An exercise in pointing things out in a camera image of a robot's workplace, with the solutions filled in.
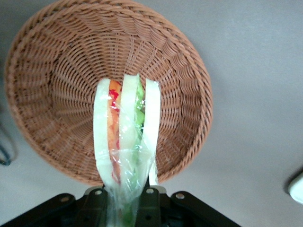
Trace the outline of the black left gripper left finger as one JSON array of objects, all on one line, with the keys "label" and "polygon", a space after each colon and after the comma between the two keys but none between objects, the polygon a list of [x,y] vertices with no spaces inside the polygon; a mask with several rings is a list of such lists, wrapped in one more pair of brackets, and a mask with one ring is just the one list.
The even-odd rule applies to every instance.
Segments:
[{"label": "black left gripper left finger", "polygon": [[83,204],[76,215],[76,227],[107,226],[107,192],[102,186],[87,189],[81,198]]}]

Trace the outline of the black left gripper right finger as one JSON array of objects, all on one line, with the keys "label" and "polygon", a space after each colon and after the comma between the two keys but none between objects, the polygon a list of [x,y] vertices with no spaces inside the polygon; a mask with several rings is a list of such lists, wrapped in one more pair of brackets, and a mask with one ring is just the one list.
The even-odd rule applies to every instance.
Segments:
[{"label": "black left gripper right finger", "polygon": [[166,218],[161,214],[160,196],[166,195],[162,186],[144,188],[137,211],[137,227],[168,227]]}]

